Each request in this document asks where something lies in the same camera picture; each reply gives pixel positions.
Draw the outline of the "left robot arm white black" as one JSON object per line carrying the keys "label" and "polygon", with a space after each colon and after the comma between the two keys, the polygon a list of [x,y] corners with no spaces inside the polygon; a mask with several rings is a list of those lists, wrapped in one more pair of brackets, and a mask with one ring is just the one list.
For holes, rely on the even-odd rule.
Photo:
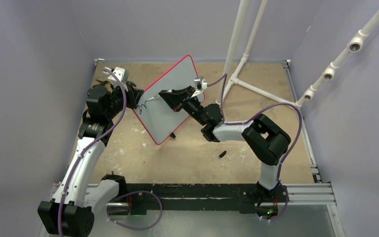
{"label": "left robot arm white black", "polygon": [[90,192],[87,189],[114,129],[114,117],[123,114],[126,108],[136,108],[143,93],[133,82],[126,82],[124,91],[119,85],[108,90],[104,83],[88,90],[87,109],[82,115],[72,164],[52,198],[38,206],[38,215],[50,235],[87,237],[95,215],[110,200],[126,199],[125,178],[120,175],[105,175],[96,189]]}

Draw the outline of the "black marker cap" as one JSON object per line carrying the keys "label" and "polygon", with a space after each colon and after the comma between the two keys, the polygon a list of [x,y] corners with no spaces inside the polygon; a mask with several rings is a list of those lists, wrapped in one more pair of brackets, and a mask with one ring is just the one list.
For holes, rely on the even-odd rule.
{"label": "black marker cap", "polygon": [[227,153],[226,151],[223,151],[222,153],[220,153],[220,154],[218,155],[218,157],[219,157],[219,158],[223,158],[223,157],[226,155],[226,153]]}

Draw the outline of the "whiteboard with red frame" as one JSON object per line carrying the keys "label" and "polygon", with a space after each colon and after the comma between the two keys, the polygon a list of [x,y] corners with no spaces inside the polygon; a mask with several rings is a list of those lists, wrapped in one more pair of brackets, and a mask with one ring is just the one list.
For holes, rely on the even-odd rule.
{"label": "whiteboard with red frame", "polygon": [[186,55],[144,90],[133,112],[155,144],[162,144],[189,117],[184,110],[174,112],[158,93],[194,87],[197,76],[192,56]]}

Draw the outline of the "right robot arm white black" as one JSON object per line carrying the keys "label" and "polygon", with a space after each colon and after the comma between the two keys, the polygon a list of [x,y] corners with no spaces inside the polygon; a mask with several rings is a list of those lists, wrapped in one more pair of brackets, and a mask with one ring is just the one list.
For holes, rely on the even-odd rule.
{"label": "right robot arm white black", "polygon": [[290,136],[261,113],[250,120],[226,123],[218,104],[204,107],[194,93],[195,88],[188,86],[179,90],[162,90],[159,96],[172,111],[184,110],[195,119],[202,126],[200,131],[207,141],[246,142],[261,162],[256,195],[264,201],[274,200],[277,191],[282,189],[279,164],[289,151]]}

